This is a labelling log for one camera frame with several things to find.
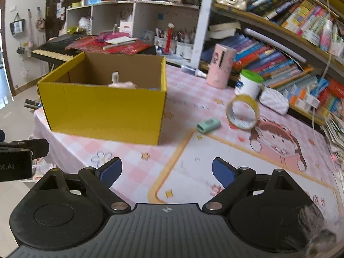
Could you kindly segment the pink checked tablecloth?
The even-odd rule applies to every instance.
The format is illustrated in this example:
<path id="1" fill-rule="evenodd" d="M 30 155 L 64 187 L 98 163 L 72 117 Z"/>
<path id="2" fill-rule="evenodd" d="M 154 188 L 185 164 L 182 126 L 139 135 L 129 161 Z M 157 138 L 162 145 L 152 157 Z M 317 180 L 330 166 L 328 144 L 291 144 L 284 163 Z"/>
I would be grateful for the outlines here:
<path id="1" fill-rule="evenodd" d="M 203 205 L 222 190 L 212 173 L 216 157 L 234 167 L 250 167 L 259 174 L 270 174 L 279 167 L 264 152 L 251 148 L 248 132 L 229 126 L 225 110 L 234 97 L 232 90 L 214 89 L 203 79 L 173 66 L 167 67 L 167 88 L 158 146 L 54 133 L 42 110 L 34 113 L 34 136 L 49 142 L 46 161 L 69 173 L 119 157 L 123 172 L 112 190 L 130 205 Z M 197 124 L 210 118 L 217 118 L 221 126 L 206 134 L 198 132 Z"/>

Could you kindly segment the black electronic keyboard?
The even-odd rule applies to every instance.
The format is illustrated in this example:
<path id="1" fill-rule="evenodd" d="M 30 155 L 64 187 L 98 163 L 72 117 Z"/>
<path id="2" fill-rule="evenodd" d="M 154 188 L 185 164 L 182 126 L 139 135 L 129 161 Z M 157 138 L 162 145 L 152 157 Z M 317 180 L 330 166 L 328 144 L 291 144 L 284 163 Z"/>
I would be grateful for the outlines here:
<path id="1" fill-rule="evenodd" d="M 62 65 L 80 53 L 78 49 L 67 47 L 83 37 L 85 37 L 84 34 L 64 34 L 59 37 L 54 37 L 34 49 L 31 52 L 31 57 L 52 65 Z"/>

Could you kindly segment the hanging tote bag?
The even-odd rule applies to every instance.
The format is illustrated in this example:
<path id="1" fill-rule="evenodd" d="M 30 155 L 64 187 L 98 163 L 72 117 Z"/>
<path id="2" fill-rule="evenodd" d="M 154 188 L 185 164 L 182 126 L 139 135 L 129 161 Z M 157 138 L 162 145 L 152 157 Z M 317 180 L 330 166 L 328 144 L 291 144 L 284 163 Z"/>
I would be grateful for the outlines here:
<path id="1" fill-rule="evenodd" d="M 10 23 L 10 30 L 12 35 L 18 35 L 25 31 L 25 19 L 21 19 L 18 13 Z"/>

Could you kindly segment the white jar green lid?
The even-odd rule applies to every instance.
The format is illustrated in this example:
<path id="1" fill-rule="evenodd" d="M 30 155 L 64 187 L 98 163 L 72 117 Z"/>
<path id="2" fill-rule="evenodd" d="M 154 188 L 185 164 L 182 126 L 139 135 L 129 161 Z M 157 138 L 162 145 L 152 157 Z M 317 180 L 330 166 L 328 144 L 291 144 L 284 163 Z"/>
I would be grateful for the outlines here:
<path id="1" fill-rule="evenodd" d="M 249 95 L 253 99 L 257 99 L 264 78 L 248 69 L 242 69 L 234 88 L 235 95 Z"/>

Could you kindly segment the pink cylindrical humidifier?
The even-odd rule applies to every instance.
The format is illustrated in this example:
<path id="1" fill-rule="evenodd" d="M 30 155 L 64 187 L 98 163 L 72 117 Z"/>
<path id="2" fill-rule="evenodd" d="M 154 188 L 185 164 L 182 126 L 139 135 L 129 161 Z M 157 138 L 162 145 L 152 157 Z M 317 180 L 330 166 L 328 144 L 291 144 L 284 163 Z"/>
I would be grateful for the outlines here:
<path id="1" fill-rule="evenodd" d="M 216 44 L 206 82 L 216 89 L 226 89 L 237 51 L 226 45 Z"/>

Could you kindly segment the yellow tape roll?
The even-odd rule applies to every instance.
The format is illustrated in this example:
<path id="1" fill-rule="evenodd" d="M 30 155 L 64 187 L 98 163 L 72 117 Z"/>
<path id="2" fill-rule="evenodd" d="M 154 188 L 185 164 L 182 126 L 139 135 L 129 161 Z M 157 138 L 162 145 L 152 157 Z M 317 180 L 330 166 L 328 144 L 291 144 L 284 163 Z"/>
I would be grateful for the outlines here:
<path id="1" fill-rule="evenodd" d="M 257 124 L 259 115 L 258 103 L 246 94 L 237 95 L 226 108 L 229 123 L 244 131 L 251 130 Z"/>

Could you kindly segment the white pen cup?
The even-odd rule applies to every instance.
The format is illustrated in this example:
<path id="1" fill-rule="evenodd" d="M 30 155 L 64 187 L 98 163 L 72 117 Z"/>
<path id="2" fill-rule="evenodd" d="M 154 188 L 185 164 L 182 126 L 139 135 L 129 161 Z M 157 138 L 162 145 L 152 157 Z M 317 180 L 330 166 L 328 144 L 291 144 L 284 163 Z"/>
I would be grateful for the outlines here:
<path id="1" fill-rule="evenodd" d="M 182 59 L 190 60 L 192 58 L 193 44 L 177 42 L 176 55 Z"/>

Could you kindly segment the mint green eraser case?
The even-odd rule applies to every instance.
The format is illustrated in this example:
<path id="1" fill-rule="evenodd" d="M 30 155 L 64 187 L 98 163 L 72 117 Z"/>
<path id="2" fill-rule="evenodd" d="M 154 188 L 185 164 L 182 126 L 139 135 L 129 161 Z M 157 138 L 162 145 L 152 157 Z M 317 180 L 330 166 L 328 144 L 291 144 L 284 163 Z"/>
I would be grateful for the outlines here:
<path id="1" fill-rule="evenodd" d="M 210 118 L 197 124 L 197 131 L 206 134 L 218 129 L 221 122 L 217 118 Z"/>

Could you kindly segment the white quilted pouch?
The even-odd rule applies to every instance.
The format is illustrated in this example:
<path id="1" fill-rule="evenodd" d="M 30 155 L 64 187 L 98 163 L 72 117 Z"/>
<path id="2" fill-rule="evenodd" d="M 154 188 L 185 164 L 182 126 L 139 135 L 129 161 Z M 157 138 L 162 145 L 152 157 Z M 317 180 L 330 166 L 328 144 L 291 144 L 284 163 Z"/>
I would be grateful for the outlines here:
<path id="1" fill-rule="evenodd" d="M 289 101 L 275 89 L 265 87 L 260 95 L 260 103 L 280 115 L 285 115 L 289 109 Z"/>

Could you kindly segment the white cubby shelf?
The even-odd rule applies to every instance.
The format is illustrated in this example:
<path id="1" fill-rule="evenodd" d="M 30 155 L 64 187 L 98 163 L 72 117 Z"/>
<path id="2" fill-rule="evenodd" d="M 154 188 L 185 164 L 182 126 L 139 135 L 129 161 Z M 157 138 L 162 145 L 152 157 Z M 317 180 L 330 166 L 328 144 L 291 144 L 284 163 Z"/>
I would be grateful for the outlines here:
<path id="1" fill-rule="evenodd" d="M 85 17 L 88 20 L 85 31 L 89 35 L 124 29 L 131 36 L 142 38 L 145 31 L 167 30 L 168 25 L 173 24 L 173 32 L 184 31 L 195 38 L 199 14 L 196 5 L 167 1 L 109 1 L 67 9 L 65 26 L 67 30 L 73 29 Z"/>

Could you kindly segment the pink plush toy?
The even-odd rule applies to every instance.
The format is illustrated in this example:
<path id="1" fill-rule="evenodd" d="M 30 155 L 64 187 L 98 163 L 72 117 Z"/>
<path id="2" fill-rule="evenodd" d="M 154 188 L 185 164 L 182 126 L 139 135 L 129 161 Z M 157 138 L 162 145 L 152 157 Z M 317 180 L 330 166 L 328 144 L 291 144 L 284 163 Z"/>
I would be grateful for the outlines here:
<path id="1" fill-rule="evenodd" d="M 115 82 L 108 85 L 108 87 L 118 88 L 118 89 L 136 89 L 137 85 L 131 81 L 126 82 Z"/>

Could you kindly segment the wooden bookshelf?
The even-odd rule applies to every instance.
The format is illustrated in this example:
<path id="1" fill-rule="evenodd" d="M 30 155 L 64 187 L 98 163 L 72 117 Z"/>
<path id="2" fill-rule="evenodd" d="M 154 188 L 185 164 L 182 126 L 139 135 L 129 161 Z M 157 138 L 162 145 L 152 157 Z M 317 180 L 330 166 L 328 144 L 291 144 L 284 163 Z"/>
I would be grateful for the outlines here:
<path id="1" fill-rule="evenodd" d="M 273 89 L 312 72 L 343 83 L 343 0 L 248 0 L 246 11 L 213 0 L 211 10 L 215 22 L 240 24 L 231 36 L 212 41 L 237 51 L 234 81 L 248 69 Z"/>

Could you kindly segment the stack of newspapers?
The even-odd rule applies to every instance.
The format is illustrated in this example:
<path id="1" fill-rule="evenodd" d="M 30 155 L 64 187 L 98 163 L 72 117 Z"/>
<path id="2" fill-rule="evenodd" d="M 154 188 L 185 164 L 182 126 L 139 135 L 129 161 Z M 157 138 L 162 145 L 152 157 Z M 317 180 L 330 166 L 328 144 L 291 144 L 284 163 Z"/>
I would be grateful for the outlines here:
<path id="1" fill-rule="evenodd" d="M 344 159 L 344 135 L 343 135 L 343 120 L 334 114 L 330 114 L 325 119 L 325 124 L 321 126 L 322 131 L 326 137 L 329 151 L 332 159 L 343 166 Z"/>

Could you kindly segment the red patterned cloth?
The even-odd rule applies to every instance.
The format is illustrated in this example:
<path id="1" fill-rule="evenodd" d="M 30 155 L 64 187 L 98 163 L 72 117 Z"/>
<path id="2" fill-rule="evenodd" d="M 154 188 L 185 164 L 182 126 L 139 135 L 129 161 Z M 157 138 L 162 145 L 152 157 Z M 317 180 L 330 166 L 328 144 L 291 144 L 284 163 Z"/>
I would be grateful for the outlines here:
<path id="1" fill-rule="evenodd" d="M 105 54 L 145 54 L 145 55 L 156 55 L 156 48 L 153 44 L 146 43 L 140 39 L 130 43 L 125 43 L 122 45 L 110 45 L 105 41 L 117 38 L 124 35 L 107 35 L 101 38 L 100 36 L 87 35 L 78 41 L 75 41 L 67 48 L 75 48 L 82 52 L 94 52 L 94 53 L 105 53 Z"/>

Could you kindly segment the white notebook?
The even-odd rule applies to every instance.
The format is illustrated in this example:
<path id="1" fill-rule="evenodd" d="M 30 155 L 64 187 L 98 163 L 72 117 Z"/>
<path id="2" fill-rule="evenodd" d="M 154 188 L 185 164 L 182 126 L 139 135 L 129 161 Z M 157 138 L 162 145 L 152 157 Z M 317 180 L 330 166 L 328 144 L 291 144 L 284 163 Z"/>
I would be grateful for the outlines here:
<path id="1" fill-rule="evenodd" d="M 122 45 L 122 44 L 125 44 L 125 43 L 130 43 L 130 42 L 133 42 L 133 41 L 137 41 L 137 40 L 138 40 L 137 38 L 132 38 L 132 37 L 128 37 L 128 36 L 121 36 L 121 37 L 117 37 L 117 38 L 112 38 L 112 39 L 106 40 L 105 42 L 107 44 L 110 44 L 110 45 Z"/>

